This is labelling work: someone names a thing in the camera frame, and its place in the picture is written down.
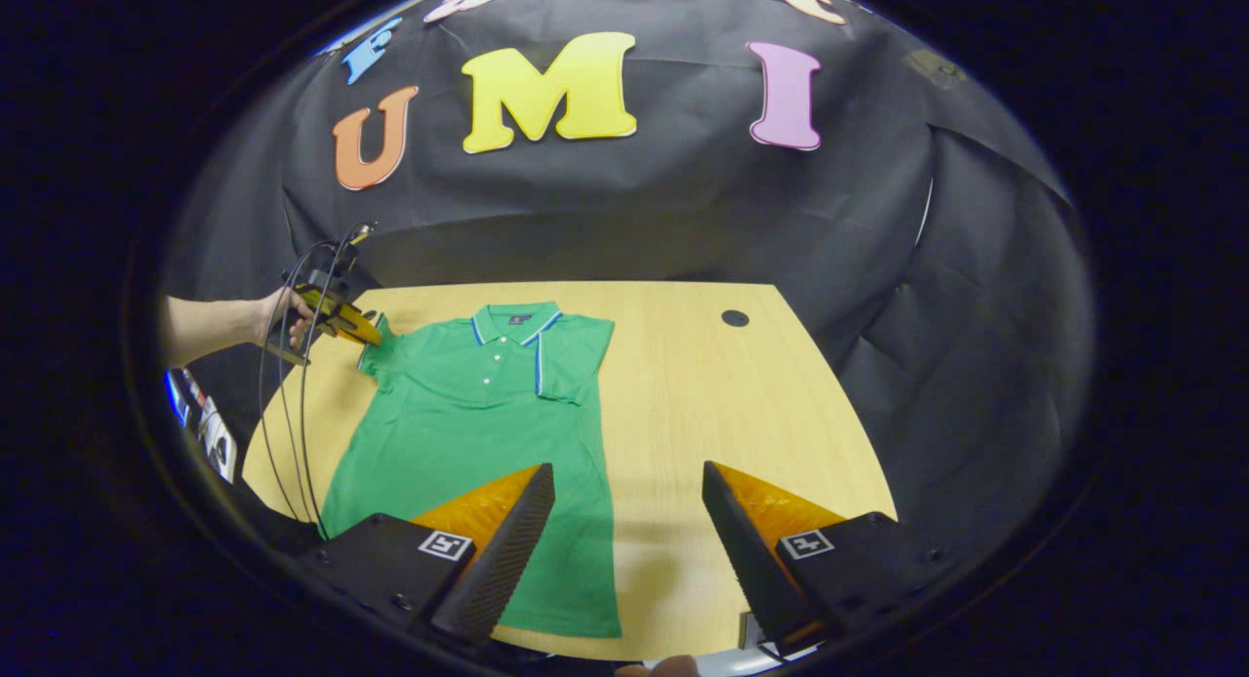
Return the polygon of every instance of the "wooden table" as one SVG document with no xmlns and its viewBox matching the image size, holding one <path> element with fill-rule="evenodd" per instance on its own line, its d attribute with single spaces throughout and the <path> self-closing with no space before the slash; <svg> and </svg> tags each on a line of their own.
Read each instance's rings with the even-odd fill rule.
<svg viewBox="0 0 1249 677">
<path fill-rule="evenodd" d="M 748 607 L 702 503 L 706 460 L 846 517 L 868 511 L 897 517 L 858 417 L 776 287 L 500 282 L 375 290 L 356 306 L 386 314 L 395 334 L 403 335 L 472 316 L 486 304 L 542 301 L 557 302 L 566 314 L 616 322 L 598 382 L 624 635 L 567 638 L 498 627 L 497 640 L 597 660 L 736 648 L 739 615 Z M 749 324 L 728 326 L 721 317 L 727 310 L 744 312 Z M 377 390 L 375 380 L 356 370 L 360 352 L 345 338 L 318 338 L 312 346 L 305 407 L 318 503 Z M 296 440 L 300 375 L 295 368 L 285 385 Z M 265 421 L 296 516 L 307 520 L 281 396 L 269 402 Z M 265 503 L 290 515 L 259 426 L 244 477 Z"/>
</svg>

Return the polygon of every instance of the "human hand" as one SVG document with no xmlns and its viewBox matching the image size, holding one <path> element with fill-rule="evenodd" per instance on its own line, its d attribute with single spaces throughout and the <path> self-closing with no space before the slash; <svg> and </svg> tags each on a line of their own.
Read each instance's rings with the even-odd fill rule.
<svg viewBox="0 0 1249 677">
<path fill-rule="evenodd" d="M 287 287 L 280 287 L 274 294 L 267 297 L 259 300 L 256 304 L 256 316 L 254 319 L 255 331 L 252 332 L 252 342 L 257 346 L 265 343 L 265 338 L 269 337 L 269 330 L 272 329 L 274 324 L 280 324 L 286 310 L 295 309 L 300 312 L 299 321 L 290 325 L 291 336 L 291 348 L 297 350 L 304 345 L 304 335 L 312 326 L 312 309 L 309 307 L 304 297 L 295 294 L 295 290 Z"/>
<path fill-rule="evenodd" d="M 616 677 L 698 677 L 698 663 L 688 655 L 678 655 L 659 661 L 654 670 L 642 665 L 628 665 L 616 671 Z"/>
</svg>

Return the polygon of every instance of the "green polo shirt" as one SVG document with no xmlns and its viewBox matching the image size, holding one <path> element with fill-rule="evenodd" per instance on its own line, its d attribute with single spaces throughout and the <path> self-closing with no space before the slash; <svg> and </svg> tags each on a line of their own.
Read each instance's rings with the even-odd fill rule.
<svg viewBox="0 0 1249 677">
<path fill-rule="evenodd" d="M 382 342 L 360 362 L 377 393 L 330 485 L 330 536 L 375 512 L 411 518 L 551 462 L 556 503 L 500 623 L 620 637 L 598 407 L 612 322 L 546 302 L 486 306 L 406 336 L 385 319 L 378 327 Z"/>
</svg>

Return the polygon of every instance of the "polo shirt collar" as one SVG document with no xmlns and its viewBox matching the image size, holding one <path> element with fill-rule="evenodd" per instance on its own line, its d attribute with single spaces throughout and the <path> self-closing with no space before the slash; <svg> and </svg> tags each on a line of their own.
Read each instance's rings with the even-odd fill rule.
<svg viewBox="0 0 1249 677">
<path fill-rule="evenodd" d="M 553 322 L 558 321 L 563 312 L 553 301 L 542 304 L 518 304 L 518 305 L 486 305 L 473 314 L 472 317 L 472 330 L 473 336 L 477 338 L 477 345 L 483 346 L 488 342 L 496 341 L 503 336 L 498 326 L 495 325 L 495 316 L 506 316 L 506 314 L 533 314 L 528 324 L 533 325 L 533 331 L 526 335 L 526 337 L 518 338 L 518 343 L 522 346 L 530 346 L 537 340 L 538 334 L 550 329 Z"/>
</svg>

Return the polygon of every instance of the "letter m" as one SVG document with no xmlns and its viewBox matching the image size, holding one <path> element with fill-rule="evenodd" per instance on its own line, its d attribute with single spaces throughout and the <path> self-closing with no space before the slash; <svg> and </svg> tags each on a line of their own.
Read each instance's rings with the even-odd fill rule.
<svg viewBox="0 0 1249 677">
<path fill-rule="evenodd" d="M 563 46 L 545 74 L 521 51 L 487 51 L 465 64 L 472 77 L 472 132 L 465 139 L 470 154 L 505 149 L 513 131 L 503 126 L 503 107 L 528 140 L 541 139 L 560 100 L 568 111 L 555 125 L 565 139 L 618 139 L 637 131 L 637 117 L 624 111 L 622 65 L 633 46 L 629 34 L 585 34 Z"/>
</svg>

